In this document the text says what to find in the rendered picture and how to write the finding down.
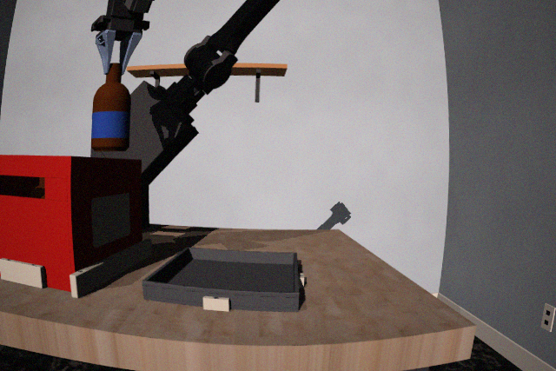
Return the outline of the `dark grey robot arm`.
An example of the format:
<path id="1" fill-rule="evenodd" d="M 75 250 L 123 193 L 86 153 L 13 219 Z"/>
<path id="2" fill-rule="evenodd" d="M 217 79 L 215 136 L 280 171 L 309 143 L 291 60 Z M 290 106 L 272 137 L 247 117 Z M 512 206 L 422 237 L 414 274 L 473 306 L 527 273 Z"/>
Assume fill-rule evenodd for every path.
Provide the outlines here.
<path id="1" fill-rule="evenodd" d="M 153 1 L 109 0 L 106 16 L 143 20 Z M 184 64 L 192 78 L 186 74 L 178 83 L 173 82 L 166 93 L 160 85 L 155 88 L 155 92 L 185 124 L 193 122 L 189 113 L 205 93 L 208 95 L 229 79 L 232 67 L 238 61 L 235 54 L 240 45 L 279 1 L 246 0 L 215 34 L 206 36 L 187 51 Z M 218 49 L 221 56 L 216 53 Z"/>

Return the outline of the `orange bottle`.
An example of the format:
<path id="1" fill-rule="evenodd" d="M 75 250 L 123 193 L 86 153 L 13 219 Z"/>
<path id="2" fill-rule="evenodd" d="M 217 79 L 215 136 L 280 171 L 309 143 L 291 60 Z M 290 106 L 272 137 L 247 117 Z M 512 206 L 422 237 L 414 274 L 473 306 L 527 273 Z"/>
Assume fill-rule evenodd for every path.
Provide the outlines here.
<path id="1" fill-rule="evenodd" d="M 39 185 L 30 192 L 29 197 L 41 198 L 45 194 L 44 180 L 45 177 L 39 177 Z"/>
<path id="2" fill-rule="evenodd" d="M 94 151 L 126 151 L 129 148 L 131 96 L 121 83 L 121 67 L 121 63 L 110 64 L 106 83 L 94 95 L 91 127 Z"/>

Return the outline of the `red crate with dividers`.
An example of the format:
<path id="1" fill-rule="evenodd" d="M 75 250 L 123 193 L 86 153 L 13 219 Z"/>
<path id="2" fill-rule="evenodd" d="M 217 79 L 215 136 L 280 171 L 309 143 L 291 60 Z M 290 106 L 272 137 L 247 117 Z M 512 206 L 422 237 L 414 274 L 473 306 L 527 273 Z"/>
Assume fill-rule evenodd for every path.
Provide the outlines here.
<path id="1" fill-rule="evenodd" d="M 29 197 L 39 177 L 45 199 Z M 142 241 L 141 179 L 142 160 L 0 155 L 0 259 L 71 292 L 71 274 Z"/>

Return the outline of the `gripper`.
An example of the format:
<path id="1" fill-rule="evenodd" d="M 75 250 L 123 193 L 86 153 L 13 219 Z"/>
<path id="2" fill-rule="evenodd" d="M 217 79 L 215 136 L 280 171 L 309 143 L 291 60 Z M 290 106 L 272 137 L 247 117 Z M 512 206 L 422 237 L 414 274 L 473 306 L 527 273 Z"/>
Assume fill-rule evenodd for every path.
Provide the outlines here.
<path id="1" fill-rule="evenodd" d="M 105 15 L 99 16 L 95 22 L 92 23 L 91 31 L 100 31 L 96 35 L 96 46 L 102 58 L 104 75 L 109 73 L 114 41 L 121 41 L 119 63 L 122 64 L 121 69 L 123 75 L 132 53 L 142 38 L 141 29 L 148 30 L 149 23 L 150 21 Z"/>

